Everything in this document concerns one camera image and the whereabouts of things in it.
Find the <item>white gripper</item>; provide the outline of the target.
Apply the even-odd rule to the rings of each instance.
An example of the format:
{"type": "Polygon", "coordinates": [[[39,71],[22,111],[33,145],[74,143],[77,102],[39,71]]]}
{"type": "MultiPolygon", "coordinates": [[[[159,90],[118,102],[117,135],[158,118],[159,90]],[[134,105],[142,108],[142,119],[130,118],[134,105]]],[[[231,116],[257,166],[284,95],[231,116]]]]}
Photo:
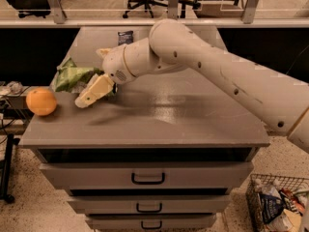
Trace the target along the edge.
{"type": "Polygon", "coordinates": [[[108,95],[113,90],[114,82],[125,84],[135,79],[135,76],[128,70],[126,65],[125,49],[126,45],[122,44],[114,48],[96,50],[97,56],[102,59],[102,69],[105,74],[95,74],[90,79],[86,88],[75,100],[77,107],[86,108],[108,95]]]}

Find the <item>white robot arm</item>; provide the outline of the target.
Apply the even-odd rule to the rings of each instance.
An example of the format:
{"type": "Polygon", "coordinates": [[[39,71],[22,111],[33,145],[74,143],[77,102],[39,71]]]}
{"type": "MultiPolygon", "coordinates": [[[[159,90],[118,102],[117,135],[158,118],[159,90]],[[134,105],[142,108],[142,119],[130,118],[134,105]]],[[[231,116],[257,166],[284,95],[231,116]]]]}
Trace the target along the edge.
{"type": "Polygon", "coordinates": [[[203,41],[174,19],[154,24],[135,43],[97,51],[102,75],[91,78],[75,100],[85,108],[145,74],[174,72],[185,66],[198,72],[273,130],[309,152],[309,86],[203,41]]]}

